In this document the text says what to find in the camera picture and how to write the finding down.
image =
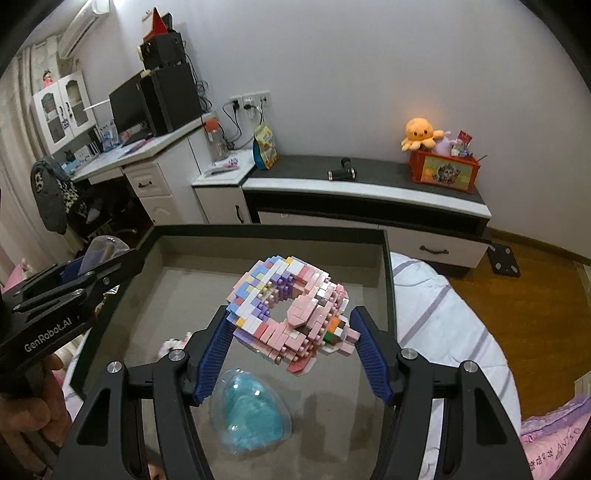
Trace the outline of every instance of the orange octopus plush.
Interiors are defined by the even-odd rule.
[[[443,130],[433,130],[433,127],[424,118],[413,118],[406,126],[406,138],[402,141],[402,151],[418,150],[421,145],[426,148],[435,148],[435,140],[443,138]]]

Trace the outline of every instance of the white countertop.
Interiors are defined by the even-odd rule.
[[[183,125],[174,132],[162,135],[161,137],[150,138],[145,143],[145,145],[136,151],[133,151],[132,153],[128,152],[130,152],[137,145],[140,145],[143,140],[135,142],[131,145],[127,145],[126,147],[117,147],[113,150],[102,153],[90,162],[83,165],[82,168],[80,168],[80,170],[78,170],[72,177],[72,180],[80,181],[88,179],[109,170],[120,168],[137,161],[145,160],[146,158],[151,158],[180,138],[183,138],[185,135],[188,135],[189,133],[198,129],[205,121],[209,120],[210,118],[213,118],[213,114],[204,113],[201,117]]]
[[[231,152],[230,157],[236,157],[238,160],[237,170],[225,171],[223,173],[215,173],[213,175],[198,176],[191,185],[193,187],[215,187],[215,186],[237,186],[240,185],[244,177],[246,177],[255,167],[255,161],[252,157],[252,149],[237,150]]]
[[[307,179],[250,178],[242,185],[242,190],[262,190],[264,192],[302,192],[333,194],[347,197],[387,200],[390,202],[411,203],[429,208],[464,213],[466,215],[491,218],[491,211],[483,203],[470,202],[436,193],[419,190],[387,187],[354,181],[328,181]]]

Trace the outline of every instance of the red storage box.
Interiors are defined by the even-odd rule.
[[[423,150],[410,154],[413,181],[471,193],[480,164],[472,156],[444,157]]]

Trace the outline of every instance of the human hand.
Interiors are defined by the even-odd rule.
[[[33,472],[42,471],[45,465],[25,443],[21,432],[41,430],[47,440],[61,447],[72,425],[64,395],[51,372],[64,365],[57,355],[50,355],[43,359],[43,366],[46,377],[41,398],[0,400],[0,433],[19,462]]]

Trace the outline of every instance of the black box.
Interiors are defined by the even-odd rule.
[[[164,135],[203,114],[187,63],[152,70],[138,83],[150,130]]]
[[[142,60],[146,70],[154,70],[179,62],[187,63],[183,38],[178,32],[156,35],[140,45]]]

